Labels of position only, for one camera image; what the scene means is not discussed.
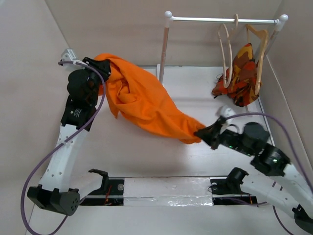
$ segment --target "metal bar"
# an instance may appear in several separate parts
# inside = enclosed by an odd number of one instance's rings
[[[172,21],[177,22],[213,22],[213,23],[235,23],[235,19],[226,18],[194,18],[194,17],[172,17]],[[250,20],[238,19],[239,24],[261,24],[261,25],[276,25],[277,20]]]
[[[161,84],[163,84],[163,76],[164,76],[164,67],[165,67],[165,58],[166,58],[166,49],[167,49],[167,40],[168,40],[169,29],[170,29],[169,27],[164,28],[161,65],[160,65],[160,73],[159,73],[159,79],[158,79]]]
[[[86,199],[101,199],[101,198],[124,198],[123,195],[88,195],[85,197]]]
[[[268,51],[270,50],[271,46],[275,42],[275,39],[276,39],[278,33],[279,33],[279,31],[276,31],[276,30],[273,31],[272,35],[269,38],[268,46],[265,50],[264,56],[266,56],[268,54]]]

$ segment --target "clothing rack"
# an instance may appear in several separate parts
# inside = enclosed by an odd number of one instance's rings
[[[161,65],[159,71],[159,81],[163,83],[164,76],[164,67],[165,67],[165,58],[166,58],[166,49],[167,49],[167,41],[168,41],[168,33],[170,29],[171,22],[212,22],[219,24],[234,24],[235,19],[225,19],[225,18],[193,18],[193,17],[174,17],[172,12],[165,12],[165,28],[164,28],[164,36],[163,36],[163,47],[162,47],[162,56],[161,56]],[[285,22],[288,20],[287,15],[281,15],[276,20],[250,20],[250,19],[238,19],[239,24],[259,24],[259,25],[274,25],[274,31],[271,34],[268,42],[267,49],[265,51],[265,55],[268,53],[270,47],[276,39],[277,34],[282,30]]]

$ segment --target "patterned cloth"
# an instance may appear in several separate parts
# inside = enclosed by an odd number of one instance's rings
[[[228,88],[223,86],[222,75],[212,94],[216,96],[226,94],[234,100],[235,105],[244,107],[259,97],[255,95],[256,77],[257,65],[253,58],[252,44],[248,43],[239,50],[233,60],[233,74]]]

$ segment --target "wooden hanger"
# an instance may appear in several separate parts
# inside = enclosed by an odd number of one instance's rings
[[[220,40],[220,46],[221,46],[221,50],[222,50],[222,56],[223,56],[223,85],[225,88],[227,88],[230,84],[231,78],[232,78],[232,73],[233,73],[233,54],[232,54],[232,50],[231,50],[231,44],[230,44],[230,38],[232,37],[232,35],[234,34],[234,32],[237,30],[238,28],[238,14],[235,14],[235,29],[231,29],[231,32],[228,33],[227,27],[225,24],[221,24],[219,27],[219,30],[217,32],[219,40]],[[224,27],[225,32],[226,32],[226,36],[227,36],[227,45],[228,45],[228,54],[229,54],[229,67],[228,67],[228,80],[226,77],[226,62],[225,62],[225,54],[224,54],[224,49],[223,49],[223,43],[222,43],[222,38],[221,38],[221,34],[220,34],[220,30],[221,27]]]
[[[259,62],[259,64],[258,64],[258,75],[257,75],[257,79],[256,79],[256,84],[255,84],[255,95],[257,95],[260,92],[260,87],[261,87],[263,59],[264,59],[264,53],[265,53],[266,47],[268,45],[268,31],[265,29],[258,31],[254,27],[252,27],[251,25],[246,24],[247,39],[248,39],[249,43],[251,43],[249,31],[251,31],[254,35],[256,35],[261,40],[260,55],[259,55],[259,60],[258,60],[258,62]]]

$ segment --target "orange shirt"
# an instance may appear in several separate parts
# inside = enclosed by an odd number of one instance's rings
[[[205,126],[178,110],[154,75],[112,54],[95,57],[95,60],[105,59],[110,60],[111,67],[106,96],[116,118],[121,112],[124,118],[152,134],[184,143],[201,141],[193,133]]]

